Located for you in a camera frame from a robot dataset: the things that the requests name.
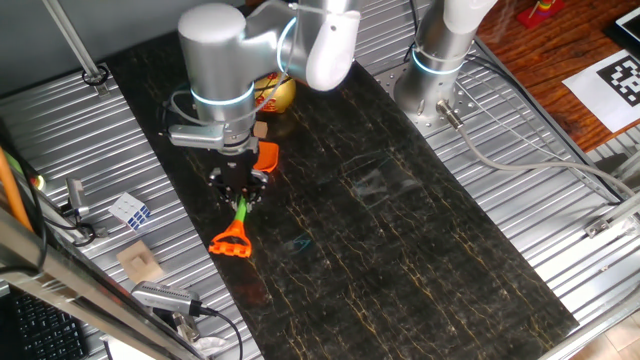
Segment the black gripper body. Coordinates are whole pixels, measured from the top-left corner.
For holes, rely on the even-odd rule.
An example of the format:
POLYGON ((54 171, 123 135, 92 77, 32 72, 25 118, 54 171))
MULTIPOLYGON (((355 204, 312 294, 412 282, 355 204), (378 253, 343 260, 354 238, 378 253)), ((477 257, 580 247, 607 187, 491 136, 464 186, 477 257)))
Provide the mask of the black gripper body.
POLYGON ((222 156, 222 181, 230 189, 243 189, 257 185, 252 171, 258 160, 254 152, 222 156))

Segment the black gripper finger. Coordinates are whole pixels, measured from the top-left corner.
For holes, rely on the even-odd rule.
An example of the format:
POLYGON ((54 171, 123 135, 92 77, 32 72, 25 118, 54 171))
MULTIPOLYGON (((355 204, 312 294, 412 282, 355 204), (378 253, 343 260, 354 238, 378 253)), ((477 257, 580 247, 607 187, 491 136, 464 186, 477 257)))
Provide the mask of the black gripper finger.
POLYGON ((222 200, 228 203, 238 201, 239 172, 214 168, 209 175, 209 184, 214 187, 222 200))
POLYGON ((248 204, 256 204, 262 200, 262 195, 268 185, 269 175, 266 172, 252 169, 251 175, 244 187, 244 198, 248 204))

